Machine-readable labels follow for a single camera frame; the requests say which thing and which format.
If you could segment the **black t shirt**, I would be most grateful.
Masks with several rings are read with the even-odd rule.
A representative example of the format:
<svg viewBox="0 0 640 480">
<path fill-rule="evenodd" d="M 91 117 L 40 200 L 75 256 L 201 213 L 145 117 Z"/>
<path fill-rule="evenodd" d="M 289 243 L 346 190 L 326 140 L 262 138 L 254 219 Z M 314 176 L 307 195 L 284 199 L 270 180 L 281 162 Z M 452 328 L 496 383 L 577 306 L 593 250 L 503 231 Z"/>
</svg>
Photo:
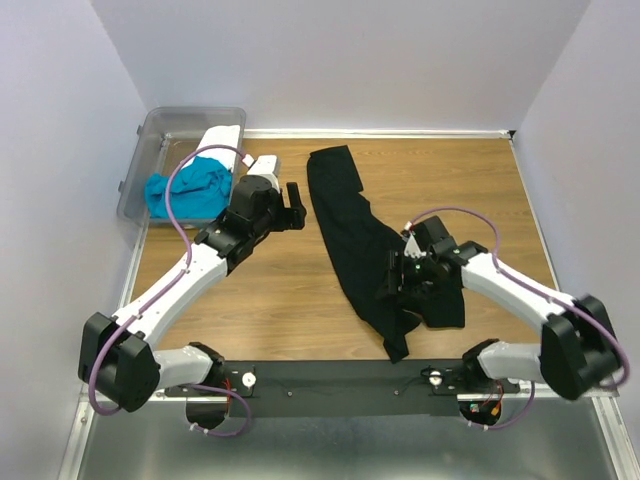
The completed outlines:
<svg viewBox="0 0 640 480">
<path fill-rule="evenodd" d="M 406 335 L 424 322 L 430 328 L 463 328 L 464 298 L 446 288 L 411 299 L 378 296 L 388 255 L 404 247 L 401 236 L 371 212 L 364 187 L 346 146 L 310 154 L 307 161 L 310 197 L 326 250 L 344 295 L 357 316 L 383 339 L 393 363 L 409 355 Z"/>
</svg>

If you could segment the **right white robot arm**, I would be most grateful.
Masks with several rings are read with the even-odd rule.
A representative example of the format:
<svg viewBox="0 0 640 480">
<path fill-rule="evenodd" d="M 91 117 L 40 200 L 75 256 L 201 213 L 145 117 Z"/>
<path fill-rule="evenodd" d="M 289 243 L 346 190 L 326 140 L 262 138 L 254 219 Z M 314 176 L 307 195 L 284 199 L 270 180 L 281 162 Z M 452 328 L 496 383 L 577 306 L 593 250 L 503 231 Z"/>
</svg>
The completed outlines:
<svg viewBox="0 0 640 480">
<path fill-rule="evenodd" d="M 601 302 L 547 288 L 475 242 L 426 245 L 410 238 L 402 250 L 387 254 L 379 295 L 453 326 L 465 318 L 464 289 L 492 300 L 539 337 L 533 344 L 489 339 L 468 350 L 454 369 L 455 380 L 467 389 L 480 392 L 495 380 L 523 380 L 576 400 L 627 380 L 628 358 Z"/>
</svg>

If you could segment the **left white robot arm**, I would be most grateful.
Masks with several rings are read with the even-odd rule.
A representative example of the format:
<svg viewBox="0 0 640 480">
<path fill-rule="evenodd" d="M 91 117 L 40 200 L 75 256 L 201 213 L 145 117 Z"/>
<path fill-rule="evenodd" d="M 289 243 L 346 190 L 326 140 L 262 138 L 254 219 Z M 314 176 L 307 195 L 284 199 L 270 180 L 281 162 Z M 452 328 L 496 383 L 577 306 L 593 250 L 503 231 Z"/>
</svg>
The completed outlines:
<svg viewBox="0 0 640 480">
<path fill-rule="evenodd" d="M 306 209 L 299 187 L 275 187 L 264 175 L 245 175 L 229 206 L 187 242 L 185 255 L 151 288 L 110 316 L 93 314 L 83 327 L 78 376 L 96 412 L 134 412 L 159 389 L 190 385 L 214 393 L 222 357 L 192 343 L 158 350 L 168 329 L 211 287 L 228 277 L 272 232 L 301 230 Z"/>
</svg>

